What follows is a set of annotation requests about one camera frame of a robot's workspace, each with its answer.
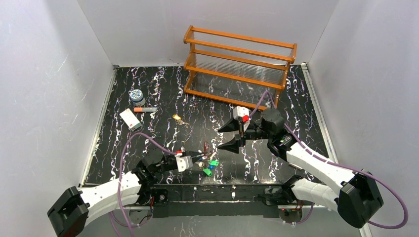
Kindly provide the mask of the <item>green tag key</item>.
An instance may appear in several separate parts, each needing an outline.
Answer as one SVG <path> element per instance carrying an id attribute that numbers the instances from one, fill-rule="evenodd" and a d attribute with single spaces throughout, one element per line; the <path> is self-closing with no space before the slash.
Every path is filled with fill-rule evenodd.
<path id="1" fill-rule="evenodd" d="M 212 170 L 209 168 L 203 168 L 203 172 L 209 177 L 212 176 Z"/>
<path id="2" fill-rule="evenodd" d="M 219 165 L 219 161 L 217 161 L 217 160 L 211 160 L 211 161 L 209 162 L 209 164 L 210 164 L 210 165 L 213 165 L 213 166 L 218 166 L 218 165 Z"/>

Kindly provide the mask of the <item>yellow tag key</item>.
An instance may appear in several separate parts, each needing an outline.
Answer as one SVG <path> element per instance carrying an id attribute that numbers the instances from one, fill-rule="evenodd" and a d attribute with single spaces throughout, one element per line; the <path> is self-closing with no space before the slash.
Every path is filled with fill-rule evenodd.
<path id="1" fill-rule="evenodd" d="M 172 118 L 176 121 L 178 125 L 189 125 L 189 123 L 182 120 L 182 118 L 179 115 L 173 115 Z"/>

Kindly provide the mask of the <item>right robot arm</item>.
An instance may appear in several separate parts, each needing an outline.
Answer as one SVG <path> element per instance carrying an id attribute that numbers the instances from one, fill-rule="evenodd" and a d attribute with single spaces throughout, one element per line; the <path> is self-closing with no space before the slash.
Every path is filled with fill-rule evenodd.
<path id="1" fill-rule="evenodd" d="M 319 180 L 315 183 L 294 175 L 279 188 L 266 189 L 258 196 L 266 205 L 308 201 L 337 212 L 346 223 L 359 229 L 383 206 L 382 196 L 370 173 L 341 168 L 330 159 L 317 155 L 287 130 L 285 120 L 276 109 L 263 110 L 261 120 L 255 122 L 250 118 L 249 109 L 237 106 L 233 116 L 218 132 L 235 133 L 232 140 L 218 146 L 220 150 L 238 154 L 247 140 L 267 140 L 273 155 Z"/>

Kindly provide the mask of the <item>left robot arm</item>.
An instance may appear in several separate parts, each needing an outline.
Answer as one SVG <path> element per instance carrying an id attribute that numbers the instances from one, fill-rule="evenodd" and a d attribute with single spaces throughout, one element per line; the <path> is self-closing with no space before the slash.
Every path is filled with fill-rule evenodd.
<path id="1" fill-rule="evenodd" d="M 207 153 L 185 151 L 164 155 L 159 162 L 142 159 L 120 179 L 90 187 L 67 188 L 48 210 L 47 216 L 58 237 L 76 237 L 85 226 L 117 208 L 137 203 L 166 171 L 183 172 Z"/>

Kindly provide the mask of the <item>orange wooden shelf rack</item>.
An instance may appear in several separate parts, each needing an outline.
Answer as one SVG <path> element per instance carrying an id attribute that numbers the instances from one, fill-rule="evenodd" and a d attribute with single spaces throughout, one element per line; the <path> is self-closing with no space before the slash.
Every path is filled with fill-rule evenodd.
<path id="1" fill-rule="evenodd" d="M 244 36 L 234 33 L 189 26 L 183 42 L 189 45 L 184 70 L 189 72 L 185 93 L 211 100 L 255 108 L 225 91 L 217 95 L 203 92 L 199 75 L 258 86 L 271 92 L 273 105 L 278 105 L 287 84 L 288 71 L 296 60 L 297 43 Z"/>

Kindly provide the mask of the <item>white card box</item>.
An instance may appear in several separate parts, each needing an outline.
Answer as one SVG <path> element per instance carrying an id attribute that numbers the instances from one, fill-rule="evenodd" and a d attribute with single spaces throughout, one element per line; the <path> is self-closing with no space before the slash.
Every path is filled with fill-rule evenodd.
<path id="1" fill-rule="evenodd" d="M 122 111 L 120 117 L 128 126 L 130 131 L 135 131 L 142 126 L 142 123 L 138 120 L 135 114 L 131 111 L 131 109 L 126 109 Z"/>

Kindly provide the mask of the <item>orange grey marker pen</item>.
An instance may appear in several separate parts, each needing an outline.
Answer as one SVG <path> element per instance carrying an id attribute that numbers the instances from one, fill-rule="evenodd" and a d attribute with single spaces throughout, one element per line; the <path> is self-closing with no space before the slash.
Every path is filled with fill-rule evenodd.
<path id="1" fill-rule="evenodd" d="M 156 107 L 135 107 L 133 109 L 136 113 L 154 113 L 157 111 Z"/>

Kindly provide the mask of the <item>blue white round jar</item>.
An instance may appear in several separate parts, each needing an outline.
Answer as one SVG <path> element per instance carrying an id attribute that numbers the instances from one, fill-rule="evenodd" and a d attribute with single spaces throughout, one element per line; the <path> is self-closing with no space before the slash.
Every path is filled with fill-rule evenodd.
<path id="1" fill-rule="evenodd" d="M 145 104 L 144 94 L 140 89 L 134 89 L 129 92 L 131 103 L 135 107 L 142 107 Z"/>

